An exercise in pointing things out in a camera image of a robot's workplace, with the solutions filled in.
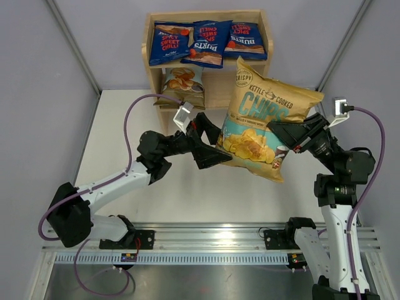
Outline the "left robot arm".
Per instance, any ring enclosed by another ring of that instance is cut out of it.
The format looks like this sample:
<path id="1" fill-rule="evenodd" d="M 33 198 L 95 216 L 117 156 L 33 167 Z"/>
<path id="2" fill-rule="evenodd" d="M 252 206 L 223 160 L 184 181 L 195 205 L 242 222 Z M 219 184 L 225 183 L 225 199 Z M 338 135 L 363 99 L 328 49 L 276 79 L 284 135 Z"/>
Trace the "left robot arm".
<path id="1" fill-rule="evenodd" d="M 88 239 L 100 240 L 102 249 L 134 249 L 139 234 L 123 215 L 100 216 L 97 211 L 121 196 L 161 180 L 171 168 L 170 156 L 190 153 L 199 169 L 232 160 L 216 149 L 221 130 L 203 112 L 190 121 L 183 131 L 165 136 L 155 131 L 144 132 L 139 139 L 139 156 L 127 170 L 98 182 L 74 187 L 67 182 L 56 191 L 46 213 L 46 220 L 65 248 Z"/>

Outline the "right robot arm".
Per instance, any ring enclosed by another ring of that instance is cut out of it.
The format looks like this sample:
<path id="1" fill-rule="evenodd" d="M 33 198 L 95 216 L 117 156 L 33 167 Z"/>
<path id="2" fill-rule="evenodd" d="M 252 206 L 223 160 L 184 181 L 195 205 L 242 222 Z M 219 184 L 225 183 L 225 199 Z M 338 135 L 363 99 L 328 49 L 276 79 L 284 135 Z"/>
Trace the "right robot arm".
<path id="1" fill-rule="evenodd" d="M 310 152 L 331 172 L 318 174 L 314 182 L 329 248 L 323 247 L 310 218 L 292 217 L 284 229 L 284 242 L 301 250 L 312 274 L 312 298 L 379 299 L 364 273 L 356 226 L 357 186 L 367 184 L 374 171 L 372 152 L 362 147 L 344 150 L 318 113 L 302 123 L 270 122 L 268 128 L 288 149 Z"/>

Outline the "light blue cassava chips bag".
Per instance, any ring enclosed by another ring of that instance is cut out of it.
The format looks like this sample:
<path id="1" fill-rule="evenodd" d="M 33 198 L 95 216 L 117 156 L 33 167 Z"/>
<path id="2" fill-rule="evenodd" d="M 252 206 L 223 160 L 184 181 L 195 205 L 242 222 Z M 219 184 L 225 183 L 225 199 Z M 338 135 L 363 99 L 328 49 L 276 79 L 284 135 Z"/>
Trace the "light blue cassava chips bag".
<path id="1" fill-rule="evenodd" d="M 167 68 L 161 94 L 205 109 L 205 88 L 202 82 L 203 67 Z"/>

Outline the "tan kettle chips bag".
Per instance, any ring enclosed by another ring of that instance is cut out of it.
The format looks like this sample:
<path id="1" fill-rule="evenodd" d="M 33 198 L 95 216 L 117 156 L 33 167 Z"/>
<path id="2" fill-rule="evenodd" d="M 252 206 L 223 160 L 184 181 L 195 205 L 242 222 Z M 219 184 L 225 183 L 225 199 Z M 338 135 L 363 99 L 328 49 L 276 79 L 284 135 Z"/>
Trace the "tan kettle chips bag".
<path id="1" fill-rule="evenodd" d="M 281 166 L 289 150 L 268 124 L 301 123 L 323 98 L 321 92 L 262 77 L 239 57 L 216 149 L 231 155 L 226 165 L 282 183 Z"/>

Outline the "blue Burts chips bag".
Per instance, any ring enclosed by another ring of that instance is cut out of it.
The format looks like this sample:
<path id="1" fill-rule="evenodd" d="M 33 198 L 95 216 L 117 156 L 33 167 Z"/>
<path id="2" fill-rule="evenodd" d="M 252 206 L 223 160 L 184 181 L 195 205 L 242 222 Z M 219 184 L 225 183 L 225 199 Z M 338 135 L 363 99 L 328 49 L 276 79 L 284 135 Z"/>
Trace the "blue Burts chips bag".
<path id="1" fill-rule="evenodd" d="M 155 22 L 149 65 L 158 66 L 188 56 L 192 32 L 191 22 Z"/>
<path id="2" fill-rule="evenodd" d="M 230 37 L 224 49 L 224 57 L 266 60 L 268 54 L 258 25 L 251 22 L 233 22 Z"/>
<path id="3" fill-rule="evenodd" d="M 183 64 L 203 68 L 222 69 L 225 47 L 229 41 L 232 20 L 196 21 L 193 23 L 193 43 L 189 55 L 181 59 Z"/>

